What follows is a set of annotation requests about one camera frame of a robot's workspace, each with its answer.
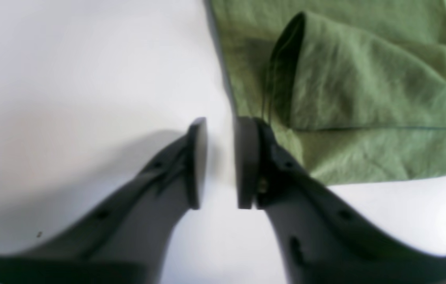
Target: white surface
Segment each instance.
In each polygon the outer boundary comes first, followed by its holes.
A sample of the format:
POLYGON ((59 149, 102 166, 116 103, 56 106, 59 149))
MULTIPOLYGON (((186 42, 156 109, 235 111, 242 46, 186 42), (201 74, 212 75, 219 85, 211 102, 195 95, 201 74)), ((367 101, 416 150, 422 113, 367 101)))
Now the white surface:
MULTIPOLYGON (((0 253, 60 232, 199 116, 203 208, 175 229, 162 284, 285 283, 265 214, 236 209, 232 114, 201 0, 0 0, 0 253)), ((334 191, 446 254, 446 177, 334 191)))

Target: black plastic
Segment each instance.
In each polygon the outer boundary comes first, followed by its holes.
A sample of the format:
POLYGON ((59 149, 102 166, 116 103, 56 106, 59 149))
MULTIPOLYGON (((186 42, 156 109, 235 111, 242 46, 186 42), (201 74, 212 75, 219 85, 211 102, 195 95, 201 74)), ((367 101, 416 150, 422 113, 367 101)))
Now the black plastic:
POLYGON ((264 209, 293 284, 446 284, 446 257, 389 237, 313 178, 257 118, 237 119, 239 208, 264 209), (259 145, 249 145, 259 133, 259 145))
POLYGON ((0 256, 1 284, 151 284, 170 234, 198 209, 205 176, 205 118, 138 175, 47 243, 0 256))

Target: white background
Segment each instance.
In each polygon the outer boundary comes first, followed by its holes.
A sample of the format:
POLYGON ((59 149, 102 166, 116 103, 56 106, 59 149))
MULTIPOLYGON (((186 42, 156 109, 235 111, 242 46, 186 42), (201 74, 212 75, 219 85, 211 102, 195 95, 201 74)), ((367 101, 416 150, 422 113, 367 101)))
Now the white background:
MULTIPOLYGON (((161 283, 286 283, 264 212, 237 210, 213 37, 202 0, 0 0, 0 253, 53 237, 205 116, 203 208, 176 227, 161 283)), ((332 189, 446 255, 446 177, 332 189)))

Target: green cloth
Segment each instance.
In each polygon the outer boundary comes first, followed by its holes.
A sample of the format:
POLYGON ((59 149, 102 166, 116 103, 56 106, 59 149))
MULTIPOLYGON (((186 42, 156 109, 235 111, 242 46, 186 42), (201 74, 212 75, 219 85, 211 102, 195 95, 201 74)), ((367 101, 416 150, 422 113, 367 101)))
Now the green cloth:
POLYGON ((212 0, 237 115, 328 185, 446 175, 446 0, 212 0))

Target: green fabric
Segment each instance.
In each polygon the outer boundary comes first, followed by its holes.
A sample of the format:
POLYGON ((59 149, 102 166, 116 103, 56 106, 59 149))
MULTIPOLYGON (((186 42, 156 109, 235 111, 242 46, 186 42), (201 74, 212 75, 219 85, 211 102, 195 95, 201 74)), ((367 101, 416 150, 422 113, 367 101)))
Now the green fabric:
POLYGON ((329 184, 446 175, 446 0, 212 0, 237 115, 329 184))

